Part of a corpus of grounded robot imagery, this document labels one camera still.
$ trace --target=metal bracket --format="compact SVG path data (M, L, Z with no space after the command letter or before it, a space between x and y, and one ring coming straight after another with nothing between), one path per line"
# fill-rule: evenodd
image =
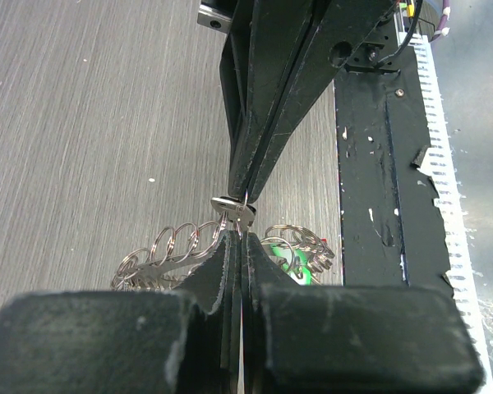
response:
M201 4L197 13L197 23L212 30L228 34L232 24L232 16L217 8Z

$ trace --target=black cable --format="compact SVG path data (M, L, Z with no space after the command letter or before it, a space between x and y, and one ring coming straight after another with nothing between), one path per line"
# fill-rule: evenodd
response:
M429 22L429 21L427 21L427 20L425 20L423 18L420 18L420 22L424 22L424 23L427 23L428 25L433 26L433 34L436 32L436 25L434 23Z
M375 68L380 68L385 63L390 62L391 60L395 59L409 45L409 43L411 42L412 35L414 34L415 30L417 29L418 19L420 18L420 14L422 13L423 3L424 3L424 0L417 0L417 6L416 6L416 9L414 10L414 15L412 16L411 26L409 26L408 35L405 36L405 39L403 40L402 45L400 45L394 53L391 53L389 56L386 56L383 59L381 59L379 62L377 62L375 65Z

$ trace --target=key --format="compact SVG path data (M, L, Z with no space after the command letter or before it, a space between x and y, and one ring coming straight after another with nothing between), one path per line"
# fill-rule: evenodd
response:
M230 222L238 224L241 232L248 231L256 219L256 209L229 197L214 197L212 207L218 213L226 213Z

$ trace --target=pile of keys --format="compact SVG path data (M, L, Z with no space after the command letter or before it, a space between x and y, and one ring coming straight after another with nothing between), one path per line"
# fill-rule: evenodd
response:
M256 210L243 202L229 197L213 198L210 202L219 213L219 219L200 226L192 222L177 228L165 227L155 238L150 249L141 248L131 252L120 263L111 282L115 291L165 291L179 285L191 275L215 250L221 233L232 223L241 237L256 218ZM188 231L183 254L174 254L175 246L182 240L180 234ZM210 245L202 249L201 234L211 232ZM157 256L161 241L165 242L164 255ZM267 255L296 282L302 285L320 284L317 275L332 267L333 251L326 241L305 227L279 224L269 227L261 240ZM188 270L184 274L175 272Z

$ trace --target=screw hole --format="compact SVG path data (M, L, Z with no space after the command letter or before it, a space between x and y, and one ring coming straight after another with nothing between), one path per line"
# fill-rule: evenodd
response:
M330 63L334 67L341 67L352 53L352 45L347 41L337 43L330 52Z

